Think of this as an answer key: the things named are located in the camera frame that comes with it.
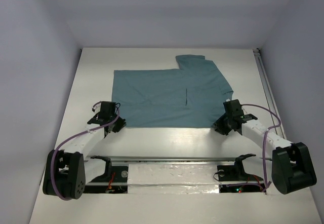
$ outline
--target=white table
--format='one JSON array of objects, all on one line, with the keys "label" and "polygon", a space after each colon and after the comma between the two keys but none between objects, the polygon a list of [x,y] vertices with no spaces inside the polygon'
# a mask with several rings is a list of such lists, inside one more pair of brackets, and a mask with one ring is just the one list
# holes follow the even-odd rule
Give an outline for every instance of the white table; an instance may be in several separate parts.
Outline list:
[{"label": "white table", "polygon": [[[59,132],[57,145],[84,129],[91,106],[111,100],[113,71],[177,68],[176,55],[205,55],[213,60],[241,103],[267,107],[252,50],[84,48]],[[271,116],[246,109],[265,125]],[[109,134],[94,155],[169,158],[233,158],[261,155],[253,142],[232,132],[211,129],[126,128]],[[262,172],[262,166],[256,166]],[[309,188],[289,195],[245,194],[84,194],[77,201],[45,196],[40,188],[31,223],[320,223]]]}]

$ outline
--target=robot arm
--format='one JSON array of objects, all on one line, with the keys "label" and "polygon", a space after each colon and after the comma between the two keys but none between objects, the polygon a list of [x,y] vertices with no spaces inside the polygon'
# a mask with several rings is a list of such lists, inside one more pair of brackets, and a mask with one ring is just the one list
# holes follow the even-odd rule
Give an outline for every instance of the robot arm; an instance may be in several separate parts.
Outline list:
[{"label": "robot arm", "polygon": [[[68,199],[78,199],[86,183],[96,177],[111,175],[111,161],[108,157],[88,156],[93,147],[111,131],[119,132],[126,121],[116,114],[116,103],[102,101],[93,108],[95,115],[86,126],[85,134],[71,140],[64,150],[57,152],[54,158],[55,185],[60,195]],[[51,182],[51,161],[54,150],[47,157],[43,192],[46,195],[57,194]]]},{"label": "robot arm", "polygon": [[[228,135],[237,131],[263,148],[264,135],[268,130],[252,115],[245,115],[238,100],[224,103],[225,114],[217,120],[215,131]],[[272,156],[272,180],[282,194],[315,185],[316,175],[308,148],[303,143],[292,143],[275,133],[268,132],[266,153]]]}]

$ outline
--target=teal shirt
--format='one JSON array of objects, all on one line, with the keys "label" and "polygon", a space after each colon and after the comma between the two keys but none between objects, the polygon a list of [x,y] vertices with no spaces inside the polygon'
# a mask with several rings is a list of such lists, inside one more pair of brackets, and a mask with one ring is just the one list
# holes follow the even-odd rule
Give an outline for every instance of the teal shirt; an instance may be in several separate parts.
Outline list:
[{"label": "teal shirt", "polygon": [[112,101],[128,127],[210,128],[233,90],[213,61],[176,56],[179,69],[115,70]]}]

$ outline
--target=white wall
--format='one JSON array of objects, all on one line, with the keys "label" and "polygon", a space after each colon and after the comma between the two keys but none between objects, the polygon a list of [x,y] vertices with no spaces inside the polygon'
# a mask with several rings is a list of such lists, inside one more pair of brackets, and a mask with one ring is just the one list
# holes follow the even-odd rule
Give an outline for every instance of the white wall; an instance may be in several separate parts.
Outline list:
[{"label": "white wall", "polygon": [[53,0],[0,14],[0,223],[28,223],[80,52]]},{"label": "white wall", "polygon": [[261,51],[287,136],[309,147],[317,174],[311,189],[324,221],[323,40],[324,0],[290,0]]},{"label": "white wall", "polygon": [[57,0],[84,47],[261,46],[288,0]]}]

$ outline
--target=white surface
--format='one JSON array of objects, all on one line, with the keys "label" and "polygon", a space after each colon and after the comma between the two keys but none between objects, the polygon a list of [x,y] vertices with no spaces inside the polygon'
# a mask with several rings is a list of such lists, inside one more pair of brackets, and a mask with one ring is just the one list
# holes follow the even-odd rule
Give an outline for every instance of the white surface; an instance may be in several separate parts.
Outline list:
[{"label": "white surface", "polygon": [[288,0],[56,0],[83,47],[263,45]]},{"label": "white surface", "polygon": [[320,224],[309,191],[249,194],[92,194],[76,201],[39,196],[31,224]]},{"label": "white surface", "polygon": [[219,193],[216,164],[130,164],[128,194]]},{"label": "white surface", "polygon": [[[83,129],[91,106],[110,100],[115,69],[176,68],[175,56],[202,54],[213,60],[241,103],[267,106],[252,50],[105,49],[86,48],[76,72],[57,144]],[[267,112],[251,108],[265,125]],[[237,157],[261,149],[236,133],[221,136],[208,129],[123,129],[109,134],[93,154],[109,156]],[[31,223],[320,223],[309,189],[283,195],[86,195],[62,202],[45,196],[36,200]]]},{"label": "white surface", "polygon": [[216,164],[130,164],[128,184],[218,184]]}]

